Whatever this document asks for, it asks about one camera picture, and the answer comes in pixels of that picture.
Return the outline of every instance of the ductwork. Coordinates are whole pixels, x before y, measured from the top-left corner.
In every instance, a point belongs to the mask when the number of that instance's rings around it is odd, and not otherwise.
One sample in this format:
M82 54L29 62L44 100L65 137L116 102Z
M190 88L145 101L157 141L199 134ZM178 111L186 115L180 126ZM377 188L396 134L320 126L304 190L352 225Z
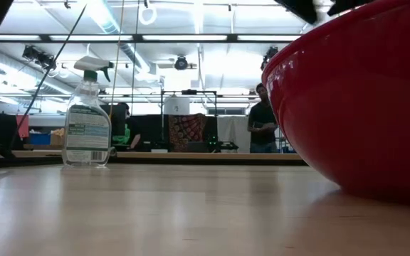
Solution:
M120 26L111 11L107 0L81 0L87 3L87 11L90 17L106 34L117 35L120 33ZM141 73L153 72L154 64L147 62L142 56L137 53L133 46L129 43L121 43L120 50L134 63L137 71Z
M32 78L36 78L36 77L40 78L43 75L43 73L35 70L34 68L25 66L25 64L20 63L19 61L13 58L10 58L7 55L4 55L3 53L0 53L0 69L4 70L4 67L2 66L7 66L7 67L17 69L17 70L20 70L23 68L23 70L21 70L20 73L29 75ZM58 91L64 94L72 93L74 91L74 89L71 86L59 80L56 80L54 78L47 77L46 80L43 82L43 84L54 89L55 91Z

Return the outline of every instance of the wooden table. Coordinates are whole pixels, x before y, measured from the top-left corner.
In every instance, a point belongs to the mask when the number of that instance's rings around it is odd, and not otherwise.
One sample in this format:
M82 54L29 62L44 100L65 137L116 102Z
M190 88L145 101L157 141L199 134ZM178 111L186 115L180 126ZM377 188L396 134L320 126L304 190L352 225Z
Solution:
M307 166L0 169L0 255L410 255L410 207Z

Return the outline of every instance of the person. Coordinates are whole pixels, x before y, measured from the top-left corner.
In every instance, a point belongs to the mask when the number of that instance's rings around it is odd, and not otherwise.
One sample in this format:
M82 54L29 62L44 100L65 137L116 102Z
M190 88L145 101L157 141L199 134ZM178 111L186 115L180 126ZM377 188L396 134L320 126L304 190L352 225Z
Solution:
M118 103L118 105L123 105L126 107L126 132L125 139L117 139L121 144L129 145L128 150L138 150L142 146L142 135L137 122L130 117L129 105L124 102Z
M256 87L261 101L249 112L248 132L251 133L251 153L277 153L275 115L271 109L267 89L262 83Z

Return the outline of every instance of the red bowl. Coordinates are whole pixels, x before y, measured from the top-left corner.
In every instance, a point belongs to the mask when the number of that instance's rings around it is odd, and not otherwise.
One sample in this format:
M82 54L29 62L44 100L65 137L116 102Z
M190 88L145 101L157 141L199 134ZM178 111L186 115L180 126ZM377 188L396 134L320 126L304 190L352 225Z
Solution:
M410 0L301 36L263 72L284 135L345 191L410 201Z

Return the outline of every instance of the bottle label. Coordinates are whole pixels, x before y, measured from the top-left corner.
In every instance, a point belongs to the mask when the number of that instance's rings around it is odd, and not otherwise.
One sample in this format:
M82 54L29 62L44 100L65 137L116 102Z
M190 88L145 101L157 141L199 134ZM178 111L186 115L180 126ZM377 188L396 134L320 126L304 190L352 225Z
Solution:
M73 105L69 109L66 152L69 161L104 161L107 158L110 125L93 108Z

